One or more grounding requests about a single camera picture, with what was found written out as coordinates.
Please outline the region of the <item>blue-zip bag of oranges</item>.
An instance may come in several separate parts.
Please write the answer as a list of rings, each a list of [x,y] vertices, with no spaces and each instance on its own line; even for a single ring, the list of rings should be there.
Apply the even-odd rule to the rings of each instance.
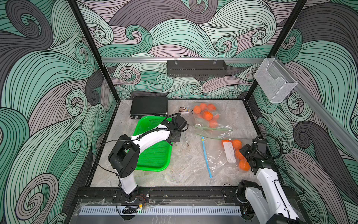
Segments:
[[[201,138],[204,158],[210,178],[217,177],[221,171],[248,173],[250,166],[240,149],[251,144],[249,139],[228,140]]]

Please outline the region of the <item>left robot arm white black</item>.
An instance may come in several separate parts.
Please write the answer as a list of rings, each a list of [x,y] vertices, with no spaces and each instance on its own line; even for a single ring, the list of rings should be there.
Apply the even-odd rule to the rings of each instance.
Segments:
[[[170,145],[180,142],[181,133],[188,127],[185,118],[180,113],[175,113],[165,117],[151,130],[131,137],[123,134],[118,138],[108,155],[108,161],[116,171],[121,190],[127,200],[133,201],[138,194],[139,187],[133,172],[138,165],[140,154],[162,141]]]

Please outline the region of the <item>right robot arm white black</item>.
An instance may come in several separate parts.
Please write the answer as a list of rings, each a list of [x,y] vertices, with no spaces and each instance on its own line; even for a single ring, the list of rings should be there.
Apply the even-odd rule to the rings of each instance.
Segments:
[[[279,146],[275,156],[266,152],[268,141],[263,137],[272,138]],[[277,174],[280,168],[274,162],[283,155],[281,142],[271,134],[259,134],[251,144],[240,150],[249,163],[249,168],[257,182],[242,180],[236,191],[239,202],[248,203],[261,224],[307,224],[308,218],[300,202],[294,202],[298,195],[294,189],[282,186]]]

